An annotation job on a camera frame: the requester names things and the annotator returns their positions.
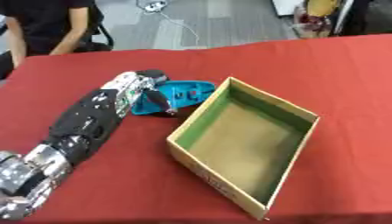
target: cardboard box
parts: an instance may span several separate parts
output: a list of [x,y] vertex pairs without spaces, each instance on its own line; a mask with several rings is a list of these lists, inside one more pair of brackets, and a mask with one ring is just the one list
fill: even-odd
[[181,164],[260,220],[318,121],[312,112],[228,78],[167,141]]

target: cable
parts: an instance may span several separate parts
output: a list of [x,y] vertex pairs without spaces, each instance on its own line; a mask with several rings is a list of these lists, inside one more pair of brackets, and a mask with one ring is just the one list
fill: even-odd
[[142,5],[140,5],[140,0],[136,0],[136,7],[141,9],[144,12],[144,15],[151,15],[154,13],[159,13],[162,17],[166,18],[172,24],[179,25],[179,26],[186,28],[188,31],[190,31],[194,35],[196,46],[199,46],[200,36],[189,25],[177,23],[172,18],[170,18],[168,15],[164,14],[162,11],[155,11],[155,12],[147,11]]
[[199,37],[199,35],[196,33],[196,31],[194,31],[191,27],[189,27],[189,25],[177,23],[176,21],[174,21],[173,19],[171,19],[168,15],[164,14],[162,11],[160,11],[159,14],[161,14],[161,16],[163,16],[164,18],[166,18],[169,22],[171,22],[171,23],[173,23],[173,24],[175,24],[175,25],[182,26],[182,27],[186,28],[188,31],[190,31],[190,32],[194,35],[194,37],[195,37],[196,46],[199,46],[200,37]]

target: red table surface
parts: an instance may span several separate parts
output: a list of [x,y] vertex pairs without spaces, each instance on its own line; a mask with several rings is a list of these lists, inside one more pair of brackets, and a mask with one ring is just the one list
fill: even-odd
[[[84,94],[121,72],[149,68],[216,84],[234,76],[321,116],[271,223],[392,220],[390,35],[29,58],[0,88],[0,148],[28,152]],[[172,159],[165,138],[179,124],[129,115],[25,221],[252,221]]]

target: blue toy boat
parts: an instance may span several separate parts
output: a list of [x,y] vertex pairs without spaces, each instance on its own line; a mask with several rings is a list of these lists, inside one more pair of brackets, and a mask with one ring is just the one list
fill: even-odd
[[[168,99],[174,109],[180,109],[205,101],[215,91],[215,85],[207,81],[168,80],[164,85],[158,86],[157,90]],[[162,112],[162,109],[143,94],[131,111],[132,114],[140,116]]]

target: gray floor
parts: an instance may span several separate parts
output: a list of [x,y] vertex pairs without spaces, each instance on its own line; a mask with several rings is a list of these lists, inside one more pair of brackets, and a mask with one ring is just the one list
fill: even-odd
[[367,33],[392,32],[392,1],[376,0],[370,4],[367,14]]
[[[197,49],[236,46],[257,41],[296,39],[277,17],[270,0],[171,0],[164,14],[145,14],[136,0],[96,0],[116,50]],[[141,4],[150,0],[140,0]],[[199,36],[199,41],[186,28]],[[95,38],[104,41],[102,36]],[[0,51],[5,50],[4,37]]]

